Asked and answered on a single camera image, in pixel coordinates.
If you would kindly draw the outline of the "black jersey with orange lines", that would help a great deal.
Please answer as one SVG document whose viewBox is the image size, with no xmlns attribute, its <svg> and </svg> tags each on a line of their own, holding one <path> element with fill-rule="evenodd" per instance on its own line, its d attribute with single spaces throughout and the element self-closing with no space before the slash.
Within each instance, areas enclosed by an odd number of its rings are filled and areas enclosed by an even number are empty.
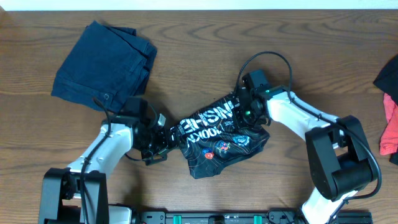
<svg viewBox="0 0 398 224">
<path fill-rule="evenodd" d="M 225 167 L 263 151 L 270 134 L 260 125 L 237 127 L 233 110 L 239 106 L 239 98 L 228 94 L 175 126 L 194 179 L 219 175 Z"/>
</svg>

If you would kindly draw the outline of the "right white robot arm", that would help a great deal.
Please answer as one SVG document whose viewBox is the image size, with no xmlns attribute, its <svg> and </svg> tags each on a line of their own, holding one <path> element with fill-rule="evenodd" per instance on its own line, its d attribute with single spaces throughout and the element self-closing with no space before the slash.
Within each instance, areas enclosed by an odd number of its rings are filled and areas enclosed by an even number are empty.
<svg viewBox="0 0 398 224">
<path fill-rule="evenodd" d="M 262 70 L 240 75 L 238 80 L 243 83 L 235 89 L 239 127 L 275 121 L 306 143 L 315 188 L 297 212 L 270 212 L 270 223 L 372 223 L 369 212 L 342 210 L 349 201 L 361 199 L 359 191 L 380 178 L 360 121 L 312 107 L 289 86 L 272 86 Z"/>
</svg>

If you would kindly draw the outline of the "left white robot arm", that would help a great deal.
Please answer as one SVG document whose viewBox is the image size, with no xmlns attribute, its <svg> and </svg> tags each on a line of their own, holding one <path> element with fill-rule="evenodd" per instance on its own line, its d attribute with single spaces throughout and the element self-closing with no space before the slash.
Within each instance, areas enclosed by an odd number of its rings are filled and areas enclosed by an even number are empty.
<svg viewBox="0 0 398 224">
<path fill-rule="evenodd" d="M 148 108 L 146 100 L 130 97 L 120 112 L 106 113 L 99 135 L 78 159 L 45 173 L 39 223 L 140 223 L 133 208 L 108 202 L 107 179 L 132 149 L 149 166 L 180 144 L 178 130 L 166 129 L 162 114 L 150 119 Z"/>
</svg>

